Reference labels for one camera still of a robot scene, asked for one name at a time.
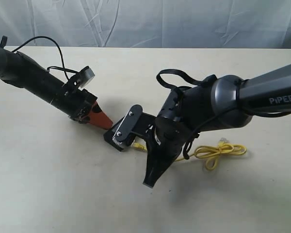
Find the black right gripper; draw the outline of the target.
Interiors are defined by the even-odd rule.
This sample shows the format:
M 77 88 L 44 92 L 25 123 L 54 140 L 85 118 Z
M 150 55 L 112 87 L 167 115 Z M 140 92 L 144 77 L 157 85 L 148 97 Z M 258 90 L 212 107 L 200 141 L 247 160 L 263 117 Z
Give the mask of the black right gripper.
M 147 161 L 144 185 L 154 187 L 156 181 L 180 155 L 191 132 L 191 129 L 181 122 L 155 122 L 154 133 L 146 142 Z

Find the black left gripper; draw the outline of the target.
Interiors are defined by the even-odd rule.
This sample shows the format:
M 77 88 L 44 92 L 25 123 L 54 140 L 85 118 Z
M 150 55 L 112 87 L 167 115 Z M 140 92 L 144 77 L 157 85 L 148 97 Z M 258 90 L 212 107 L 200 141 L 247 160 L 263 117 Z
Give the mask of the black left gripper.
M 58 88 L 50 92 L 50 104 L 69 116 L 70 119 L 79 123 L 89 123 L 98 128 L 109 130 L 113 122 L 102 111 L 97 96 L 86 89 L 75 92 Z

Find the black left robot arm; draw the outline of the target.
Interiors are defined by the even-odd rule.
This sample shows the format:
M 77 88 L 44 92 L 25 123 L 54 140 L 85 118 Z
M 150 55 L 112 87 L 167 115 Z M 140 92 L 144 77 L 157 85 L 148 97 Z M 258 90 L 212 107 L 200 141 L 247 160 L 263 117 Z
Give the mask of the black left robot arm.
M 3 36 L 0 42 L 0 80 L 28 90 L 73 121 L 105 130 L 112 127 L 113 122 L 100 108 L 97 96 L 84 89 L 95 76 L 90 67 L 80 71 L 61 67 L 61 71 L 73 74 L 64 83 L 24 53 L 6 50 L 6 42 L 7 37 Z

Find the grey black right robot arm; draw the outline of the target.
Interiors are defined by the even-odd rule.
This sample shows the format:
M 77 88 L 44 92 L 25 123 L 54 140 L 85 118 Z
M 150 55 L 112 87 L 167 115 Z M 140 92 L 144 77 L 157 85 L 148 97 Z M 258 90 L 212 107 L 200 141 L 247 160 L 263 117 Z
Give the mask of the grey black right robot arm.
M 291 64 L 247 80 L 210 75 L 198 81 L 178 69 L 164 69 L 156 79 L 170 94 L 146 141 L 143 183 L 148 187 L 155 185 L 180 154 L 189 158 L 201 132 L 241 128 L 253 116 L 291 114 Z

